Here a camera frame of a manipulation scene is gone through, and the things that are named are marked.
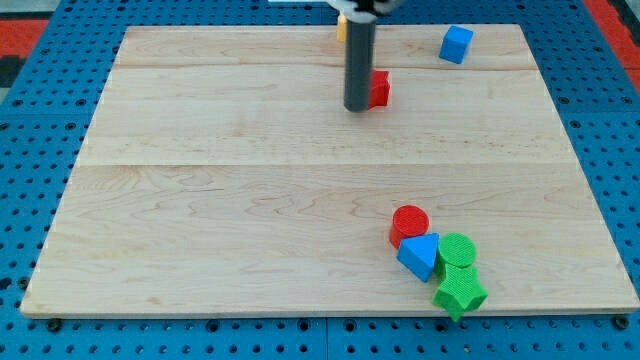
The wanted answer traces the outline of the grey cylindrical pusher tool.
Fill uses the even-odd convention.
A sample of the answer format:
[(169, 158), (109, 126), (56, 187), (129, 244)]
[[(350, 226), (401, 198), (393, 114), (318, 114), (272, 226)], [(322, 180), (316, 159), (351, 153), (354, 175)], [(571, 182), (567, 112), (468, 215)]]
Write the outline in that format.
[(369, 107), (375, 30), (375, 21), (346, 21), (343, 104), (350, 112)]

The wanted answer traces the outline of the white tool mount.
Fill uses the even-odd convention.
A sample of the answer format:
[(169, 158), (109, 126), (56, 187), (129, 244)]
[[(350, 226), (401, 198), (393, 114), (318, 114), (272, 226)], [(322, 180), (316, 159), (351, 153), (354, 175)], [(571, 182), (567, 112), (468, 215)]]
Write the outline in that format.
[(344, 15), (358, 12), (388, 15), (404, 2), (405, 0), (327, 0), (329, 6)]

